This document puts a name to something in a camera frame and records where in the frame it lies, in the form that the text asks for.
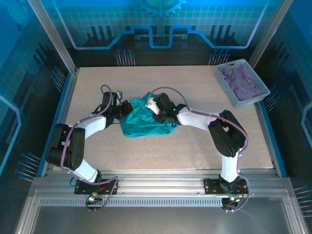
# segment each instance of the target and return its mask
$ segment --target gear logo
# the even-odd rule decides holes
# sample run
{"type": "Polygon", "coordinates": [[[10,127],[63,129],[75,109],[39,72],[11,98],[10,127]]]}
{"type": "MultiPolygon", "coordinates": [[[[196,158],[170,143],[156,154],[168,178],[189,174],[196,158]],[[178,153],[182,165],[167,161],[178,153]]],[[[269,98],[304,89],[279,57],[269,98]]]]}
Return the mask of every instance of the gear logo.
{"type": "Polygon", "coordinates": [[[147,14],[152,13],[152,16],[164,15],[169,16],[175,14],[177,9],[181,9],[181,5],[186,3],[186,0],[138,0],[142,10],[147,14]]]}
{"type": "Polygon", "coordinates": [[[22,23],[28,16],[27,0],[3,0],[2,5],[18,23],[22,23]]]}

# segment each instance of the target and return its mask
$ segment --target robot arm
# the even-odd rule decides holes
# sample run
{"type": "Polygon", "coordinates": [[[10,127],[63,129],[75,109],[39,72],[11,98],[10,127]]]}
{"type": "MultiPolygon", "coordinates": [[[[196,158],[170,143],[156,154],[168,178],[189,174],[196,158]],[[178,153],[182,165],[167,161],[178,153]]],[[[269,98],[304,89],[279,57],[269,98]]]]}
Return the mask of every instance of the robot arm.
{"type": "MultiPolygon", "coordinates": [[[[109,92],[104,93],[102,104],[98,106],[101,110],[109,102],[109,92]]],[[[64,167],[77,177],[88,182],[101,182],[100,171],[93,168],[84,160],[84,140],[92,134],[108,128],[114,119],[121,119],[132,112],[132,105],[127,101],[121,102],[122,93],[120,91],[112,93],[112,102],[102,115],[93,116],[79,125],[73,130],[69,145],[66,150],[64,167]]],[[[55,166],[60,167],[60,160],[65,145],[65,140],[73,124],[59,123],[54,127],[49,148],[46,155],[46,161],[55,166]]]]}
{"type": "Polygon", "coordinates": [[[156,98],[150,98],[146,107],[154,112],[153,118],[158,122],[163,123],[167,120],[172,124],[189,125],[209,131],[222,156],[220,185],[227,192],[234,188],[239,180],[237,173],[238,154],[245,145],[246,139],[234,126],[217,119],[220,116],[242,128],[230,111],[223,111],[220,114],[191,111],[183,104],[175,106],[165,93],[159,94],[156,98]]]}

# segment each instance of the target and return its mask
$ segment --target teal cloth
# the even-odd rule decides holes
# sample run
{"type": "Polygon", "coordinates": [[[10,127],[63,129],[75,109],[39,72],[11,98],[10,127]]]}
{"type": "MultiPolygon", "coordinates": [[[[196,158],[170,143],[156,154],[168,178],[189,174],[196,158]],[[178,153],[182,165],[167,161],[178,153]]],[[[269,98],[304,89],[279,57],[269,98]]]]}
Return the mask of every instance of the teal cloth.
{"type": "Polygon", "coordinates": [[[122,132],[126,137],[166,135],[179,126],[172,127],[168,121],[158,123],[153,119],[154,112],[145,106],[149,94],[148,92],[143,98],[135,98],[130,101],[133,111],[124,117],[120,123],[122,132]]]}

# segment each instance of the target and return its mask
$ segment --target laundry basket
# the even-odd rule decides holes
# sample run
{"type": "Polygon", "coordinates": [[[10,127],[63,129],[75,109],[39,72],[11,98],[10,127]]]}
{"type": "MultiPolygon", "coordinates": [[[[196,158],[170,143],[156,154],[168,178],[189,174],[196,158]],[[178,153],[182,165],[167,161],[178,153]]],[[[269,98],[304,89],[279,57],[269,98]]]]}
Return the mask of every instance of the laundry basket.
{"type": "Polygon", "coordinates": [[[262,101],[265,96],[270,94],[270,90],[268,87],[262,82],[260,77],[257,75],[257,73],[253,70],[253,68],[248,64],[248,62],[244,59],[239,59],[236,61],[231,61],[227,62],[224,64],[220,64],[216,67],[215,70],[215,78],[218,81],[219,85],[225,92],[226,96],[230,100],[231,104],[233,105],[234,108],[246,106],[258,101],[262,101]],[[252,75],[251,80],[258,86],[258,88],[261,90],[262,95],[253,97],[251,99],[246,99],[246,100],[238,100],[230,86],[227,84],[226,80],[224,79],[224,75],[222,74],[222,70],[226,69],[228,73],[231,73],[232,70],[236,67],[239,67],[240,65],[245,65],[247,69],[249,70],[250,74],[252,75]]]}

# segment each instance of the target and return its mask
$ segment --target black wire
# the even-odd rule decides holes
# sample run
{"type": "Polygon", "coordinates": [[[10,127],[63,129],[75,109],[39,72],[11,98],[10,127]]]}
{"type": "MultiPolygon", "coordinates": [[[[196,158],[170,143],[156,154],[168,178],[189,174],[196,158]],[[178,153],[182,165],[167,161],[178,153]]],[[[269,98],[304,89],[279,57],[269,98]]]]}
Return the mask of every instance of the black wire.
{"type": "Polygon", "coordinates": [[[102,104],[100,104],[100,105],[94,110],[94,112],[97,112],[98,109],[99,109],[99,107],[100,107],[101,105],[102,105],[102,104]]]}
{"type": "Polygon", "coordinates": [[[73,181],[74,177],[72,177],[69,181],[69,185],[75,187],[75,185],[72,185],[72,181],[73,181]]]}

